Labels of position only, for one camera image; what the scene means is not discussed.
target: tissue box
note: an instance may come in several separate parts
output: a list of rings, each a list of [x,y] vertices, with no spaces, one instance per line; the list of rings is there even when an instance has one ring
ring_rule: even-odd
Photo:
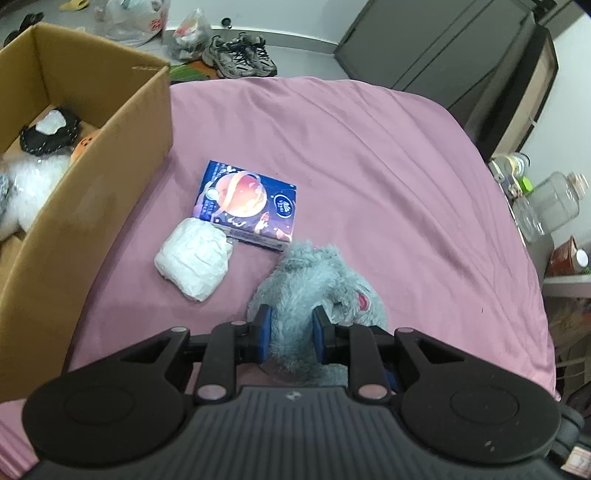
[[[211,160],[193,216],[227,236],[283,251],[293,236],[296,186]]]

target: screw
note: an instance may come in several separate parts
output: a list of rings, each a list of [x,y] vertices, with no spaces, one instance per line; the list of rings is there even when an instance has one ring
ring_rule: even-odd
[[[226,396],[226,389],[221,385],[203,385],[197,390],[197,395],[204,400],[219,400]]]
[[[388,395],[388,389],[382,385],[370,383],[359,387],[357,393],[367,400],[381,400]]]
[[[291,401],[297,401],[301,398],[301,393],[297,392],[297,391],[293,391],[293,392],[289,392],[285,394],[285,397],[287,398],[287,400],[291,400]]]

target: plastic bottle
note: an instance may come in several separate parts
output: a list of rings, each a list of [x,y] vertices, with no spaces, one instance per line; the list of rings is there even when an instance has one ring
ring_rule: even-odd
[[[582,174],[555,171],[528,195],[513,203],[517,225],[528,242],[552,233],[579,214],[589,183]]]

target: plastic bag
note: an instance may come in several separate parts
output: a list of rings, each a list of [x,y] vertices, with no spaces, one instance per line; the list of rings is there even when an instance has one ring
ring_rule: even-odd
[[[198,60],[212,39],[212,27],[203,10],[188,14],[169,40],[168,54],[177,60]]]
[[[10,189],[0,216],[0,241],[19,228],[29,231],[69,166],[69,149],[65,148],[43,157],[25,152],[4,155],[0,174],[8,177]]]
[[[130,47],[158,34],[170,0],[102,0],[95,7],[96,33]]]
[[[192,300],[203,301],[228,271],[233,245],[209,222],[185,218],[154,258],[158,273]]]

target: green bottle cap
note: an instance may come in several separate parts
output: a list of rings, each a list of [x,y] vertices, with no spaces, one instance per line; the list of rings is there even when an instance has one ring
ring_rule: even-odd
[[[519,181],[519,186],[521,187],[521,190],[523,191],[524,194],[529,193],[534,189],[531,185],[529,178],[522,177],[518,181]]]

